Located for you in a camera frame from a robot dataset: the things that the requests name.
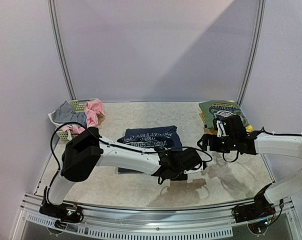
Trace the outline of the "grey garment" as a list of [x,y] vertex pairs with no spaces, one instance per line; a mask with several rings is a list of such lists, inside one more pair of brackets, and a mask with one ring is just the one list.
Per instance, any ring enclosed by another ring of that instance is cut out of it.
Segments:
[[59,126],[68,122],[77,122],[85,127],[86,115],[84,112],[75,112],[73,107],[68,101],[64,101],[55,111],[48,114],[49,120],[56,126]]

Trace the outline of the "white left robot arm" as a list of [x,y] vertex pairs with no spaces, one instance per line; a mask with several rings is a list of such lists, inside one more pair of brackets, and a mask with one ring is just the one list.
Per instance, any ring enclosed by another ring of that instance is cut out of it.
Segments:
[[160,180],[174,180],[192,167],[182,148],[140,148],[110,140],[90,127],[66,144],[56,176],[46,193],[45,208],[54,217],[65,213],[62,203],[71,188],[88,179],[95,167],[135,170]]

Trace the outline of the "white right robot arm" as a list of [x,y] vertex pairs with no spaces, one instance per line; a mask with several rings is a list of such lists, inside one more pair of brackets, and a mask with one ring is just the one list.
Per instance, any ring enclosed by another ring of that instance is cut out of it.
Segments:
[[249,208],[253,218],[260,218],[266,213],[269,204],[302,192],[302,134],[266,133],[262,130],[215,135],[205,133],[197,145],[205,151],[222,154],[235,151],[266,158],[275,182],[256,194],[259,200]]

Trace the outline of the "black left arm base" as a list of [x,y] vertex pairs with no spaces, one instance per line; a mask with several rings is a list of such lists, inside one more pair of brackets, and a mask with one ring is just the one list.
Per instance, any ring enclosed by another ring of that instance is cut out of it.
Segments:
[[48,190],[46,186],[39,213],[65,223],[80,223],[84,219],[83,208],[77,204],[52,204],[48,199]]

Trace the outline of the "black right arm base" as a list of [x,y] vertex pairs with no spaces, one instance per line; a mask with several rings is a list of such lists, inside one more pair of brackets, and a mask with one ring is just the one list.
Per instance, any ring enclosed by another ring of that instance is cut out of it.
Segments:
[[243,204],[240,203],[233,207],[231,214],[235,219],[236,223],[251,221],[258,218],[265,218],[269,215],[272,215],[272,218],[268,220],[264,225],[269,226],[274,223],[280,214],[284,206],[283,199],[280,199],[280,213],[275,217],[275,207],[274,203],[269,203],[264,196],[266,188],[261,189],[253,198],[253,203]]

